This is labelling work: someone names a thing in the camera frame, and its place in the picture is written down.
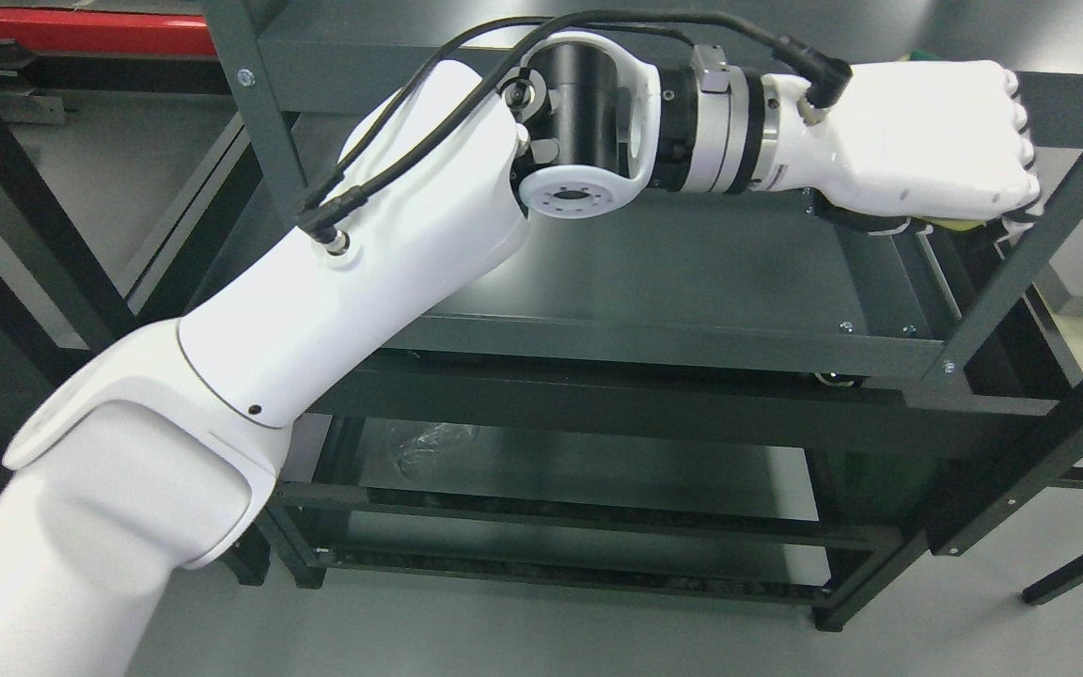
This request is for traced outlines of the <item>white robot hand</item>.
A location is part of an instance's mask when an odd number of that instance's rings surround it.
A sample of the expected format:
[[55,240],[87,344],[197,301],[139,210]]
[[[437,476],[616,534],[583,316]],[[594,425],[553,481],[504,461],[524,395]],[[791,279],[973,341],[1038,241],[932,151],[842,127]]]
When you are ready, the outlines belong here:
[[1042,187],[1020,80],[990,60],[854,65],[838,102],[808,123],[808,81],[765,74],[777,136],[752,190],[815,188],[846,211],[994,220],[1030,210]]

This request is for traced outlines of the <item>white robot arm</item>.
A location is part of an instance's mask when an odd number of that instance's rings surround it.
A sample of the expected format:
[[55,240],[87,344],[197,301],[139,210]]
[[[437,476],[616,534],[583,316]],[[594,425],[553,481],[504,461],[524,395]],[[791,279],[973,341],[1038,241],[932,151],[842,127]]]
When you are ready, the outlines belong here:
[[0,676],[123,674],[177,567],[266,504],[310,404],[527,235],[498,95],[353,214],[293,227],[184,317],[123,336],[14,434],[0,494]]

